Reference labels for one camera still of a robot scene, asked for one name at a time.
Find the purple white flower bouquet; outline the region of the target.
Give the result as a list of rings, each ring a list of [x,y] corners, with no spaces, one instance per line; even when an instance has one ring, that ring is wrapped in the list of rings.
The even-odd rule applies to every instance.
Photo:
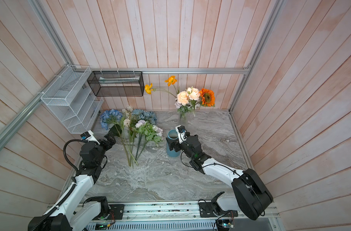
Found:
[[[182,105],[181,103],[178,102],[178,100],[175,100],[175,106],[177,108],[178,112],[185,112],[185,113],[191,113],[195,116],[195,110],[200,107],[199,101],[196,100],[190,100],[188,104]]]

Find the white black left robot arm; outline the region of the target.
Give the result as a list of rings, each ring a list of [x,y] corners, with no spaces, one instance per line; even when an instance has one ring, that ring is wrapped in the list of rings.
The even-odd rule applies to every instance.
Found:
[[[34,217],[28,224],[29,231],[82,231],[94,219],[114,220],[114,214],[105,196],[87,199],[82,209],[76,208],[89,189],[97,182],[106,164],[106,151],[116,143],[113,135],[107,134],[104,139],[97,140],[91,131],[81,134],[83,143],[79,166],[72,164],[75,176],[69,188],[58,201],[42,216]]]

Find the teal cylindrical vase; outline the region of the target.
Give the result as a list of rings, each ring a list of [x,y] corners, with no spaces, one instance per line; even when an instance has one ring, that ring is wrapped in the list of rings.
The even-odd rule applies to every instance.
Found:
[[[166,153],[169,157],[178,157],[180,151],[176,151],[176,144],[178,143],[178,133],[176,130],[170,130],[166,137]]]

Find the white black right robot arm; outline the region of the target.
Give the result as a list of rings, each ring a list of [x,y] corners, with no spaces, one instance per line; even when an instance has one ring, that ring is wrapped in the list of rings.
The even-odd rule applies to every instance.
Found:
[[[233,193],[221,192],[212,199],[215,213],[240,210],[252,220],[265,215],[273,196],[255,170],[235,169],[216,161],[202,151],[197,135],[166,140],[170,150],[182,151],[190,158],[191,168],[232,188]]]

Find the yellow orange poppy stem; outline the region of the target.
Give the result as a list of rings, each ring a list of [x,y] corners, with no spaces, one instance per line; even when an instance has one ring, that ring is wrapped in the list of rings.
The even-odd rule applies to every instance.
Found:
[[[174,92],[170,91],[169,89],[166,89],[164,86],[154,87],[152,83],[149,85],[146,84],[144,87],[144,91],[149,95],[151,95],[152,92],[160,91],[165,92],[173,97],[176,97],[176,95],[180,92],[180,90],[175,86],[175,84],[177,83],[176,77],[170,76],[167,80],[165,80],[165,83],[168,87],[172,86],[174,88]]]

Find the light blue hydrangea stem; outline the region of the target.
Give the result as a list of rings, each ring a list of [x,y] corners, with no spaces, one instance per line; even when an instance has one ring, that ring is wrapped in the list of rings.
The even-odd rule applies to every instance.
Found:
[[[104,111],[100,116],[101,126],[109,130],[114,136],[119,137],[129,166],[138,164],[132,153],[133,145],[129,134],[130,120],[122,111],[111,109]]]

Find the peach pink rose stem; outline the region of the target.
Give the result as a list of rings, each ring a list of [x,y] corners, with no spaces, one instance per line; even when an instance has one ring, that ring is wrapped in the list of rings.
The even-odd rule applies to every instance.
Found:
[[[182,105],[188,104],[190,100],[200,102],[200,90],[194,87],[189,87],[184,91],[180,91],[175,99],[177,99]]]

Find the orange gerbera flower stem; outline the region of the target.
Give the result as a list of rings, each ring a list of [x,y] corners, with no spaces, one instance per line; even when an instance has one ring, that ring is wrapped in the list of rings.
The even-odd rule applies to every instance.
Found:
[[[204,107],[214,107],[215,106],[215,95],[212,90],[202,89],[200,91],[201,102],[200,105]]]

